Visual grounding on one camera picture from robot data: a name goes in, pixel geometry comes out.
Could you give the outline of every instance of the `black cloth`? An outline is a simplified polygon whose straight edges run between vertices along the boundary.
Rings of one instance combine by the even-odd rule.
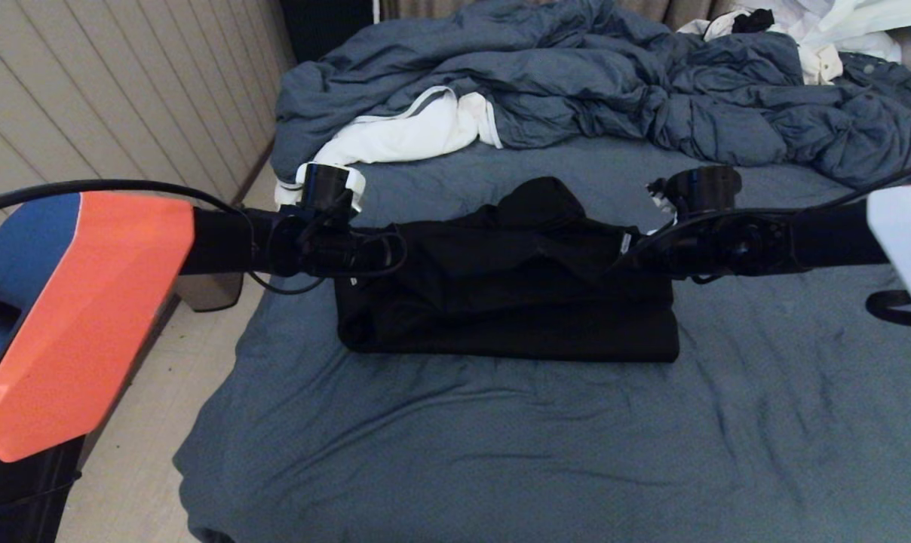
[[[386,278],[339,279],[339,338],[366,353],[672,362],[666,278],[608,275],[636,228],[589,220],[555,178],[497,206],[397,227],[408,259]]]
[[[754,10],[752,14],[741,14],[734,17],[734,27],[731,28],[731,34],[754,34],[766,31],[772,26],[774,26],[773,11]]]

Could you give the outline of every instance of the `light wooden floor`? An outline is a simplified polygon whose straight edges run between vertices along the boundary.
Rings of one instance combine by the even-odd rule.
[[[273,189],[274,172],[265,166],[245,205],[273,209]],[[194,541],[170,460],[234,367],[235,343],[262,292],[248,279],[231,309],[177,307],[70,492],[58,543]]]

